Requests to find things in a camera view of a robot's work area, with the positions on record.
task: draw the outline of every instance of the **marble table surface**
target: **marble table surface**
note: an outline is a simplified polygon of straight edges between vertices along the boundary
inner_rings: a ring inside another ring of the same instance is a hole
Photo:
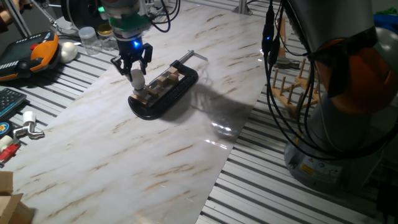
[[[171,31],[152,28],[149,82],[185,65],[198,83],[164,117],[127,104],[130,83],[109,68],[7,164],[33,223],[195,223],[265,82],[264,19],[183,2]]]

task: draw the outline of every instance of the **white egg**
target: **white egg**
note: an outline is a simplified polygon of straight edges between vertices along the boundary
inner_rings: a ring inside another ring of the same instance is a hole
[[[71,42],[65,42],[61,46],[61,59],[62,63],[68,63],[77,56],[77,48]]]

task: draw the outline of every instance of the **clear plastic cup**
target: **clear plastic cup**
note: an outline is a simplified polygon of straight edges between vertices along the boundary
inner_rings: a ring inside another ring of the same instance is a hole
[[[92,27],[84,27],[79,30],[81,43],[90,56],[98,55],[102,48],[101,43],[97,38],[96,32]]]

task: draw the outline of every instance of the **wooden dowel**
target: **wooden dowel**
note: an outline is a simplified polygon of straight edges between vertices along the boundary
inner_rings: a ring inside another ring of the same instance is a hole
[[[303,75],[305,60],[306,58],[303,59],[303,63],[301,64],[300,74],[298,75],[298,78],[301,78],[301,75]]]
[[[290,99],[292,98],[294,85],[290,87],[289,97],[287,98],[287,104],[290,104]]]
[[[278,76],[278,71],[279,71],[279,69],[277,68],[277,69],[275,70],[274,82],[272,83],[272,88],[275,88],[276,77]]]
[[[282,86],[280,87],[279,96],[282,96],[282,93],[284,92],[285,79],[286,79],[286,75],[284,75],[284,78],[282,79]]]

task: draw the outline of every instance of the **keyboard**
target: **keyboard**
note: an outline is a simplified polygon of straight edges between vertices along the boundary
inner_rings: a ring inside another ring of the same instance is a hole
[[[25,99],[25,94],[8,88],[0,91],[0,120],[13,112]]]

